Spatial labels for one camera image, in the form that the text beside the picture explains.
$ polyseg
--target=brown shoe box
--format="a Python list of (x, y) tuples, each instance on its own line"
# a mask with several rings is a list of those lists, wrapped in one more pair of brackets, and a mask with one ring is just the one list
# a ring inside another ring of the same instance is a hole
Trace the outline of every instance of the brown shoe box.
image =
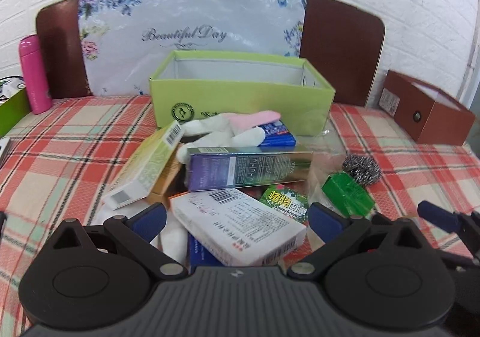
[(475, 115), (427, 82), (389, 70), (379, 106), (417, 143), (463, 145)]

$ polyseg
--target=light green shoebox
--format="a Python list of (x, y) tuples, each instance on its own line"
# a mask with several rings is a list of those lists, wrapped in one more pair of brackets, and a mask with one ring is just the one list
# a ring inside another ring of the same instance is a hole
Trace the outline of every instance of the light green shoebox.
[(27, 92), (22, 89), (0, 105), (0, 138), (30, 113)]
[(157, 126), (222, 112), (280, 112), (295, 135), (317, 135), (335, 89), (302, 58), (227, 51), (172, 51), (150, 77)]

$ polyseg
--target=thermos bottle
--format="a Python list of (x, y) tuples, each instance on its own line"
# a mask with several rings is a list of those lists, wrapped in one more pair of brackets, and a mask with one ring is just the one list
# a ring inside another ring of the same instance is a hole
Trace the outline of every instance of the thermos bottle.
[(49, 84), (40, 53), (38, 36), (30, 35), (20, 41), (18, 47), (28, 101), (35, 115), (52, 107)]

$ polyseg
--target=bottle cap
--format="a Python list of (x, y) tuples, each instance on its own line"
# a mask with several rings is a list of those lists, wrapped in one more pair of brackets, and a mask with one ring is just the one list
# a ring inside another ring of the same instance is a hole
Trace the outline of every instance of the bottle cap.
[(20, 57), (34, 53), (38, 50), (40, 50), (40, 41), (38, 40), (38, 36), (35, 34), (28, 35), (23, 38), (18, 46), (18, 54)]

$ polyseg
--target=checkered bedsheet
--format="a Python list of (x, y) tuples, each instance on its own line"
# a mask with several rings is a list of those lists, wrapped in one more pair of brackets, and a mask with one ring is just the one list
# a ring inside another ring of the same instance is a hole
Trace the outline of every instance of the checkered bedsheet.
[[(348, 150), (380, 164), (382, 178), (369, 192), (383, 214), (412, 215), (424, 199), (463, 212), (480, 206), (480, 161), (468, 147), (416, 145), (381, 111), (335, 104), (331, 117)], [(0, 209), (8, 214), (0, 245), (0, 337), (29, 326), (17, 292), (38, 249), (62, 219), (92, 221), (118, 170), (154, 130), (149, 97), (88, 97), (57, 101), (9, 133), (14, 147), (0, 170)], [(421, 225), (435, 246), (465, 253), (455, 236)]]

